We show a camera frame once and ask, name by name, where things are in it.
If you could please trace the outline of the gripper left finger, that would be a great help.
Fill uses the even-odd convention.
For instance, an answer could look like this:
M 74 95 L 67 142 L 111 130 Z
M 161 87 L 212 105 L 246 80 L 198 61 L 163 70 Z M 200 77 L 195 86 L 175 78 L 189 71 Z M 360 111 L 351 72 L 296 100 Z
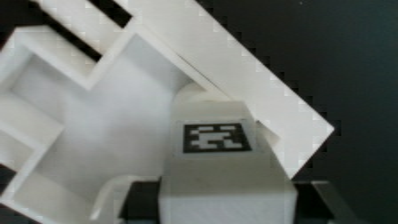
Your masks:
M 159 177 L 113 178 L 99 193 L 91 224 L 161 224 L 159 192 Z

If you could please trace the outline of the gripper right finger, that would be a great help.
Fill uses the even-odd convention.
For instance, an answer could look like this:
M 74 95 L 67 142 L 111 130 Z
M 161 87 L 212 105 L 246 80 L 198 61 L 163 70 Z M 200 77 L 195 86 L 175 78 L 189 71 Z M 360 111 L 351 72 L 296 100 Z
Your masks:
M 330 181 L 298 181 L 294 224 L 363 224 Z

